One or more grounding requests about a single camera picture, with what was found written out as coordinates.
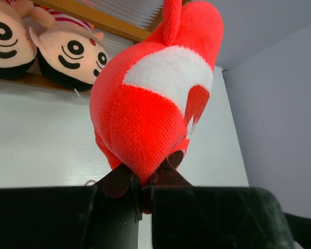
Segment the red fish plush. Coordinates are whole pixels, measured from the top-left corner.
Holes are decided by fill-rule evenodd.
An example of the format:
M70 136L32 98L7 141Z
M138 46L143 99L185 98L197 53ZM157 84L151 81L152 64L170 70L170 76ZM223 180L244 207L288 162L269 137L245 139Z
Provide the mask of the red fish plush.
M112 169L125 164L147 186L164 160L179 166L211 95L223 31L212 4L165 1L151 34L105 66L89 110Z

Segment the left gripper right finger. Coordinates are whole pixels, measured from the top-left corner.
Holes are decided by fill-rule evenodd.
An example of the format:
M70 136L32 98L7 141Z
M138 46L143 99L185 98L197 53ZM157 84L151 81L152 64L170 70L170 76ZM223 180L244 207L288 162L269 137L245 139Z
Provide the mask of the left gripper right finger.
M154 248L311 248L311 218L258 187L195 187L163 161L142 189Z

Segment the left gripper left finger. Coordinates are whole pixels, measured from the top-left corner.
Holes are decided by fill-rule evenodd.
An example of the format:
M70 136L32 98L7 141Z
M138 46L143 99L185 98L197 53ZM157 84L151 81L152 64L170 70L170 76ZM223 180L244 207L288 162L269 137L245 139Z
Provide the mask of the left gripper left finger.
M137 187L120 165L91 186L0 189L0 248L137 248Z

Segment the doll plush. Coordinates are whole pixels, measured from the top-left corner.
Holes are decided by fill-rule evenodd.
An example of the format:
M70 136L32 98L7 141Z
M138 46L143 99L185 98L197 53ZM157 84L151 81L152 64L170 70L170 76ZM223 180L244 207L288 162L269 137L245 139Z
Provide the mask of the doll plush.
M35 7L30 16L42 27L40 32L29 28L41 73L69 90L91 90L108 62L104 33L95 32L89 22L48 7Z
M33 9L31 1L0 1L0 79L21 77L36 59L23 23Z

